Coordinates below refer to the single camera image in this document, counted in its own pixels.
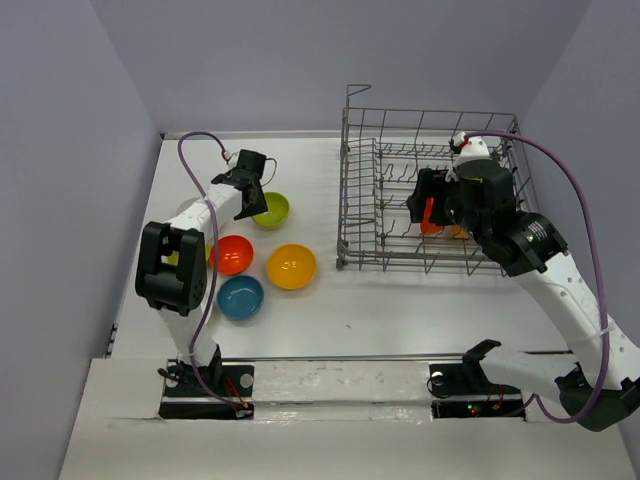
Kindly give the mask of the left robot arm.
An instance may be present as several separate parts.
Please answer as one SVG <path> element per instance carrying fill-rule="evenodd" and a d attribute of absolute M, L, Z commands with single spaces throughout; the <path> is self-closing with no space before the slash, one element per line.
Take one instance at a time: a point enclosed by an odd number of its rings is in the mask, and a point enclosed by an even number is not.
<path fill-rule="evenodd" d="M 135 292 L 170 333 L 177 350 L 176 380 L 209 395 L 219 388 L 223 367 L 219 345 L 204 332 L 215 293 L 208 284 L 213 276 L 206 247 L 214 245 L 226 223 L 267 211 L 262 187 L 267 157 L 242 149 L 236 162 L 207 185 L 183 154 L 179 159 L 199 198 L 173 218 L 143 227 Z"/>

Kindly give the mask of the small yellow bowl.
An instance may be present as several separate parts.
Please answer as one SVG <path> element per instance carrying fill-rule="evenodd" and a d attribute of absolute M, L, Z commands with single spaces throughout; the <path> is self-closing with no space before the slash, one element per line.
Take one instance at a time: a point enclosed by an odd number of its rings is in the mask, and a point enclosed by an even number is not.
<path fill-rule="evenodd" d="M 468 240 L 470 235 L 458 225 L 452 225 L 450 228 L 451 238 L 455 240 Z"/>

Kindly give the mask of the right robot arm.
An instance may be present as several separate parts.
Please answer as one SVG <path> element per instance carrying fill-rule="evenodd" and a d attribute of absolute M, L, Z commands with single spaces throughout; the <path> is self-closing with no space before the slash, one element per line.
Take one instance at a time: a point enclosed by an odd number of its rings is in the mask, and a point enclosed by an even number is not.
<path fill-rule="evenodd" d="M 554 361 L 484 340 L 467 350 L 460 379 L 470 391 L 511 386 L 559 403 L 564 422 L 601 432 L 639 408 L 639 349 L 612 325 L 567 243 L 543 215 L 520 208 L 510 169 L 466 162 L 447 179 L 423 168 L 407 200 L 412 222 L 457 226 L 540 306 L 572 351 Z"/>

